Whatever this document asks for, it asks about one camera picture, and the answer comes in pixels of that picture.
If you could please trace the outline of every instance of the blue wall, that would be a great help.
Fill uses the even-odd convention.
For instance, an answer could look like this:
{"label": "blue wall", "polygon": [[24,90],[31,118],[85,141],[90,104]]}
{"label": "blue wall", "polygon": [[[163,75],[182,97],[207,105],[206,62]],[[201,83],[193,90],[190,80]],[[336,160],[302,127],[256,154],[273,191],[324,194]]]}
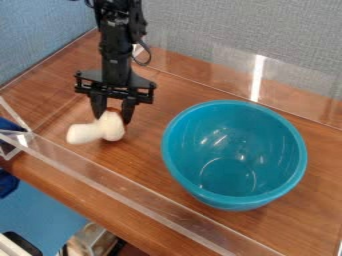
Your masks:
{"label": "blue wall", "polygon": [[0,84],[95,26],[83,1],[0,1]]}

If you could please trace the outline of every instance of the wooden surface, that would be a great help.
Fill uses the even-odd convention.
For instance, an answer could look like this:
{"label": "wooden surface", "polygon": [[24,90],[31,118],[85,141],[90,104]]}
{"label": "wooden surface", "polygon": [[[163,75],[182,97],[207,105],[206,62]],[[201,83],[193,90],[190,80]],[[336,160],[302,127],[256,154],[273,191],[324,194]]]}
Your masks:
{"label": "wooden surface", "polygon": [[[97,45],[98,35],[91,33],[3,90],[3,97],[36,133],[281,253],[333,255],[338,249],[342,224],[341,132],[280,112],[298,128],[308,145],[309,168],[302,182],[285,197],[254,211],[237,213],[213,209],[193,199],[171,178],[161,157],[161,138],[167,123],[185,108],[213,99],[240,98],[213,85],[203,86],[169,74],[171,66],[167,72],[135,67],[137,72],[159,85],[155,104],[138,107],[127,136],[121,142],[97,141],[71,146],[65,141],[69,126],[93,120],[87,97],[74,94],[71,74],[78,69],[97,67]],[[197,67],[199,70],[207,67],[211,72],[215,70],[215,65],[162,50],[159,53],[157,61],[166,63],[169,59],[179,59],[174,64],[177,70],[182,70],[185,63],[193,70]],[[215,70],[217,75],[221,72],[221,76],[234,75],[232,70]],[[306,94],[302,95],[301,101],[305,102]],[[213,255],[202,245],[28,155],[19,155],[7,166],[15,175],[149,254]]]}

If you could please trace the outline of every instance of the plastic bowl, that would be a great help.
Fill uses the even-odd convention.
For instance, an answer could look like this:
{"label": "plastic bowl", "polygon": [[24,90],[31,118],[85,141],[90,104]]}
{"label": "plastic bowl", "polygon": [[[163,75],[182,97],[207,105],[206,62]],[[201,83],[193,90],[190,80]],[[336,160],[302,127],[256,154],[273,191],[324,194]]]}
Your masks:
{"label": "plastic bowl", "polygon": [[242,101],[210,101],[169,124],[162,154],[171,175],[207,205],[256,209],[301,181],[306,146],[292,123],[270,109]]}

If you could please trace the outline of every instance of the wall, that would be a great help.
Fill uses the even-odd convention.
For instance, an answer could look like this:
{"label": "wall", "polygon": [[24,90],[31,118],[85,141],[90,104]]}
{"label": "wall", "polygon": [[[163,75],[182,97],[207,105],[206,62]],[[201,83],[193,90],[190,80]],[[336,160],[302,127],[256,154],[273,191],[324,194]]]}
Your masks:
{"label": "wall", "polygon": [[340,0],[146,0],[145,10],[153,45],[233,66],[265,55],[293,64],[277,70],[284,82],[338,94]]}
{"label": "wall", "polygon": [[94,26],[83,1],[0,0],[0,84]]}

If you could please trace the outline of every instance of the white object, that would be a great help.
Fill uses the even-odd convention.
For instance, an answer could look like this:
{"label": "white object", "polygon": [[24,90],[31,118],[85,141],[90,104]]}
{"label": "white object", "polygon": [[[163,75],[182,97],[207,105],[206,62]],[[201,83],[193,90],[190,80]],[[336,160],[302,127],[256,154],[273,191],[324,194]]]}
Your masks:
{"label": "white object", "polygon": [[67,134],[70,144],[85,144],[97,139],[118,141],[126,133],[125,123],[119,111],[109,108],[99,120],[90,124],[74,124]]}
{"label": "white object", "polygon": [[6,256],[32,256],[18,244],[15,244],[3,234],[0,234],[0,255]]}

